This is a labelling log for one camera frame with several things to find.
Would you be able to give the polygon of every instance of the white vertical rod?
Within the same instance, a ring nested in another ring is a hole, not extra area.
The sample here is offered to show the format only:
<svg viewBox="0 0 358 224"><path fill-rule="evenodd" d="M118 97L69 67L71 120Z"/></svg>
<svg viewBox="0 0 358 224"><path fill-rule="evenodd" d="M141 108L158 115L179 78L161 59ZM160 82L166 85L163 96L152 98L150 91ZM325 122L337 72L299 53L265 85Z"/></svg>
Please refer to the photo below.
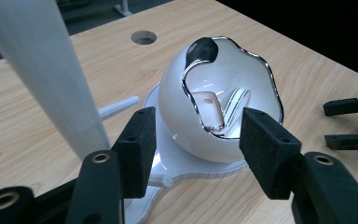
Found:
<svg viewBox="0 0 358 224"><path fill-rule="evenodd" d="M129 11L129 3L127 0L121 0L121 10L124 12Z"/></svg>
<svg viewBox="0 0 358 224"><path fill-rule="evenodd" d="M0 0L0 53L81 159L110 148L54 0Z"/></svg>

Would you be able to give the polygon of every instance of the wooden table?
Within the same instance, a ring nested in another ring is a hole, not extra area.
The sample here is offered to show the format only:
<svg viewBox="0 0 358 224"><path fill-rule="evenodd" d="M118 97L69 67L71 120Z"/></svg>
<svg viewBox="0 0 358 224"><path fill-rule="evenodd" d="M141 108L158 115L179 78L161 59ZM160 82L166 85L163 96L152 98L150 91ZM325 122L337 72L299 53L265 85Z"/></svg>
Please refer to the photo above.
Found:
<svg viewBox="0 0 358 224"><path fill-rule="evenodd" d="M157 41L137 45L131 35L151 31ZM358 114L328 118L323 104L358 97L358 74L213 0L175 0L72 36L98 107L159 83L172 57L204 36L224 35L263 57L284 106L283 126L302 143L341 160L358 180L358 151L334 152L324 135L358 133ZM131 110L103 122L115 142ZM35 195L76 178L80 160L0 61L0 189L28 186ZM249 169L223 179L188 179L165 190L147 223L293 223L290 201L271 201Z"/></svg>

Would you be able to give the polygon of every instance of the white ceramic bowl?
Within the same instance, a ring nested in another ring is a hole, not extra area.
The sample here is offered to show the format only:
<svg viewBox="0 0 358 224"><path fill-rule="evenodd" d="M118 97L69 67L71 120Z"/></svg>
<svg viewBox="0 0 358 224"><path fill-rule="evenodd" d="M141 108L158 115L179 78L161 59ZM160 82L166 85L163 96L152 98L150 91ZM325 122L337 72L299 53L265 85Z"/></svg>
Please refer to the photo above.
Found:
<svg viewBox="0 0 358 224"><path fill-rule="evenodd" d="M239 137L244 107L283 121L267 62L223 36L203 37L173 58L159 84L158 104L175 142L207 161L243 160Z"/></svg>

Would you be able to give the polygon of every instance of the black metal bracket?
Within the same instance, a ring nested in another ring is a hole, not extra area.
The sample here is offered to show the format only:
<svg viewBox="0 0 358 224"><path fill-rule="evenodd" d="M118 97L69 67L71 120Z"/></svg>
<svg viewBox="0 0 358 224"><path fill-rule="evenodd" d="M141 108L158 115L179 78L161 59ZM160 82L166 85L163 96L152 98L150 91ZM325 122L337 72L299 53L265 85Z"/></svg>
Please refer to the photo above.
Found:
<svg viewBox="0 0 358 224"><path fill-rule="evenodd" d="M358 134L325 135L324 140L333 150L358 150Z"/></svg>
<svg viewBox="0 0 358 224"><path fill-rule="evenodd" d="M324 114L327 117L343 114L358 113L358 99L343 99L324 104ZM358 150L358 134L325 135L326 145L333 150Z"/></svg>
<svg viewBox="0 0 358 224"><path fill-rule="evenodd" d="M358 223L358 183L337 159L300 153L301 142L268 114L244 108L240 149L270 199L290 198L296 223Z"/></svg>
<svg viewBox="0 0 358 224"><path fill-rule="evenodd" d="M90 153L77 179L34 197L0 189L0 223L124 223L125 198L145 196L156 142L156 109L138 110L111 148Z"/></svg>
<svg viewBox="0 0 358 224"><path fill-rule="evenodd" d="M324 104L324 114L328 117L353 113L358 113L357 98L335 100Z"/></svg>

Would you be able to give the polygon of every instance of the white plastic base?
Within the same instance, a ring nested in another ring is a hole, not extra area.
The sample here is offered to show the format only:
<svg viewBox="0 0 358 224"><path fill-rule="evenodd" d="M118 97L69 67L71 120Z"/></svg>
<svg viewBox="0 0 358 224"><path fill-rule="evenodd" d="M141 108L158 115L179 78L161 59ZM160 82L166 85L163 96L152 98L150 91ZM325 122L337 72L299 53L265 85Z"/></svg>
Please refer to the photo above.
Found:
<svg viewBox="0 0 358 224"><path fill-rule="evenodd" d="M120 13L123 17L128 17L132 15L132 13L128 10L128 5L123 5L123 3L115 5L115 9L118 13Z"/></svg>
<svg viewBox="0 0 358 224"><path fill-rule="evenodd" d="M183 179L215 179L234 175L247 167L246 161L219 163L200 159L175 143L168 134L158 110L159 84L146 97L144 107L156 108L157 150L153 161L152 174L167 175L173 178L174 185ZM147 187L142 199L133 199L125 208L126 223L143 223L154 201L164 188Z"/></svg>

